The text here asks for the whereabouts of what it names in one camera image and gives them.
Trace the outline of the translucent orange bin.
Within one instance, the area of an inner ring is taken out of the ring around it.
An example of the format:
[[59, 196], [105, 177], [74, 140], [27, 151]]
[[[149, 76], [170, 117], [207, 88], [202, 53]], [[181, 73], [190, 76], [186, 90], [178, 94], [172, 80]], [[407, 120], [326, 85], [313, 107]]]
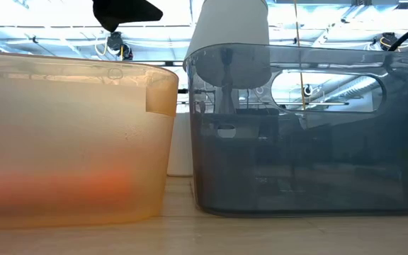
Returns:
[[120, 171], [118, 205], [2, 208], [0, 229], [103, 225], [162, 208], [179, 79], [147, 64], [0, 53], [0, 174]]

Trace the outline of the orange highlighter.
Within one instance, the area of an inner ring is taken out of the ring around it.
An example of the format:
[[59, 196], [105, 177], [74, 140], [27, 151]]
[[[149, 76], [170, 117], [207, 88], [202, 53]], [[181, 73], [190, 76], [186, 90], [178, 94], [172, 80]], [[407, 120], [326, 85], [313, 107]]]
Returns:
[[130, 196], [126, 177], [120, 171], [0, 174], [0, 209], [118, 205]]

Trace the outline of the translucent grey bin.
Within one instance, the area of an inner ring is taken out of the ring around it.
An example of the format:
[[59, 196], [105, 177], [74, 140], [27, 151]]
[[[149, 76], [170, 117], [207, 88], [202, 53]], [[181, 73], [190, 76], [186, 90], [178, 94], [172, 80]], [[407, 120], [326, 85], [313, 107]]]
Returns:
[[[408, 213], [408, 52], [268, 45], [271, 78], [190, 78], [195, 200], [217, 215]], [[305, 98], [303, 88], [313, 88]]]

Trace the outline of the white shade silver table lamp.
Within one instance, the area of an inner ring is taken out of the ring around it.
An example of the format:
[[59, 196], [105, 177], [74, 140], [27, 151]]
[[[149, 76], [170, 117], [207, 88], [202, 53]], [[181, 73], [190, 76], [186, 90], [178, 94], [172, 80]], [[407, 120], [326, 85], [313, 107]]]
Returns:
[[217, 88], [217, 112], [235, 113], [232, 93], [271, 78], [266, 0], [204, 0], [183, 68]]

